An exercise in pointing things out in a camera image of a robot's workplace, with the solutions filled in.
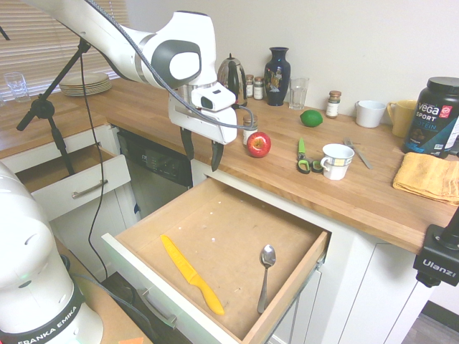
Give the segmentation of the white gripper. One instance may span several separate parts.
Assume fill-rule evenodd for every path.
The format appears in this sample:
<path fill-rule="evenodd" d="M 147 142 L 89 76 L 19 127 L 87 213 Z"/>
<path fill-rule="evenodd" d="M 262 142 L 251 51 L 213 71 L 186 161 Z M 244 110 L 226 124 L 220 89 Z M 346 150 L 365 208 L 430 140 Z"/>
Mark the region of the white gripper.
<path fill-rule="evenodd" d="M 236 125 L 236 112 L 227 107 L 223 110 L 212 112 L 202 109 L 202 113 L 221 123 Z M 212 171 L 216 171 L 224 152 L 224 145 L 231 143 L 237 137 L 236 128 L 228 128 L 206 121 L 198 115 L 187 110 L 175 97 L 169 95 L 169 118 L 175 125 L 181 127 L 181 141 L 187 158 L 194 159 L 194 145 L 191 135 L 197 133 L 212 140 Z"/>

